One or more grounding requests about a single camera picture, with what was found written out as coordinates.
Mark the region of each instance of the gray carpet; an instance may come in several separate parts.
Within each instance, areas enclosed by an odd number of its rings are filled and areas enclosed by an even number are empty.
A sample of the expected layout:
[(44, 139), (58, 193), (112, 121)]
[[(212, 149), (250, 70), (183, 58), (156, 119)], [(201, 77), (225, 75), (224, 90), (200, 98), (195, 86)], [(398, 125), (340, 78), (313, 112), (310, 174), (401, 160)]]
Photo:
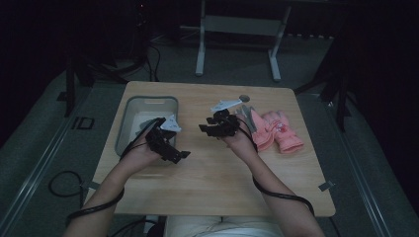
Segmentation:
[[(183, 44), (155, 40), (161, 58), (158, 78), (164, 82), (228, 84), (245, 86), (286, 87), (295, 89), (310, 81), (321, 62), (330, 40), (286, 38), (278, 56), (283, 80), (273, 82), (268, 55), (261, 48), (231, 47), (215, 39), (207, 49), (205, 74), (195, 76), (198, 49), (192, 38)], [(149, 51), (153, 66), (157, 51)], [(147, 81), (148, 69), (125, 75), (128, 80)], [(333, 120), (334, 109), (317, 98), (322, 85), (297, 96), (320, 165), (326, 180), (336, 184), (331, 195), (336, 205), (333, 220), (341, 236), (385, 236), (377, 233), (366, 208), (365, 199), (351, 168), (355, 158), (371, 188), (386, 220), (391, 236), (414, 236), (419, 233), (419, 221), (362, 115), (351, 105), (351, 117), (345, 118), (347, 131), (342, 134)], [(78, 88), (88, 97), (72, 118), (63, 118), (65, 105), (56, 97), (64, 90), (64, 77), (55, 79), (34, 106), (31, 113), (3, 146), (0, 157), (0, 212), (4, 217), (19, 188), (32, 171), (48, 143), (63, 122), (72, 124), (75, 117), (95, 119), (93, 129), (67, 129), (61, 145), (30, 202), (16, 222), (10, 236), (60, 236), (65, 216), (78, 208), (78, 197), (53, 196), (47, 188), (50, 179), (60, 171), (72, 170), (83, 180), (91, 180), (109, 129), (124, 92), (123, 85), (98, 80), (90, 89)], [(64, 176), (56, 183), (58, 191), (77, 191), (77, 180)], [(139, 219), (141, 216), (118, 215), (112, 230)], [(338, 236), (329, 218), (318, 218), (327, 236)]]

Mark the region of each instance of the folded fabric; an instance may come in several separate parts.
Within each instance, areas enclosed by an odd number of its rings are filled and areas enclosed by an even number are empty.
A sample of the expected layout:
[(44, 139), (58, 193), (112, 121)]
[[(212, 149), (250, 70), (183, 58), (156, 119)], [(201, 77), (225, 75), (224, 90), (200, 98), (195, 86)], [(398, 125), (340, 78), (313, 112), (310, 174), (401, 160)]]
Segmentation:
[(256, 126), (256, 131), (252, 133), (253, 141), (258, 146), (258, 150), (263, 151), (274, 143), (274, 134), (267, 131), (266, 122), (256, 113), (255, 110), (250, 110), (250, 115)]
[(290, 122), (283, 112), (270, 111), (262, 116), (268, 132), (272, 132), (275, 141), (280, 145), (281, 153), (293, 153), (302, 148), (303, 142), (290, 128)]

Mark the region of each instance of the white pants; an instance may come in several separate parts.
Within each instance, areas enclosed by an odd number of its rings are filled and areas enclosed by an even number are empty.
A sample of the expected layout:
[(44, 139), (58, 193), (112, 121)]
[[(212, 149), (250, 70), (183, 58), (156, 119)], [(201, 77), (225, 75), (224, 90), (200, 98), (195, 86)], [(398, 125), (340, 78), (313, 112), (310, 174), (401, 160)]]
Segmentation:
[(164, 237), (194, 237), (201, 233), (232, 228), (256, 228), (283, 236), (276, 221), (269, 217), (168, 216)]

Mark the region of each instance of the table top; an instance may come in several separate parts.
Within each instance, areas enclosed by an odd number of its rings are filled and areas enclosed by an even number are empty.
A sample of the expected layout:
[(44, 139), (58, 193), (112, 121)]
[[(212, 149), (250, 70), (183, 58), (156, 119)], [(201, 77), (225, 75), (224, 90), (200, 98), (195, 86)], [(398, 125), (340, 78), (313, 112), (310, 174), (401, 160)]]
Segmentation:
[(290, 126), (304, 142), (293, 154), (279, 153), (278, 144), (259, 153), (273, 172), (298, 196), (307, 198), (316, 216), (331, 216), (335, 207), (325, 183), (293, 90), (161, 82), (129, 82), (111, 127), (93, 181), (101, 183), (120, 157), (115, 147), (126, 102), (135, 96), (171, 96), (178, 100), (176, 148), (191, 154), (178, 164), (155, 164), (132, 176), (116, 213), (153, 215), (270, 215), (262, 196), (252, 183), (247, 166), (225, 143), (201, 132), (210, 108), (220, 100), (237, 100), (248, 95), (258, 114), (282, 110)]

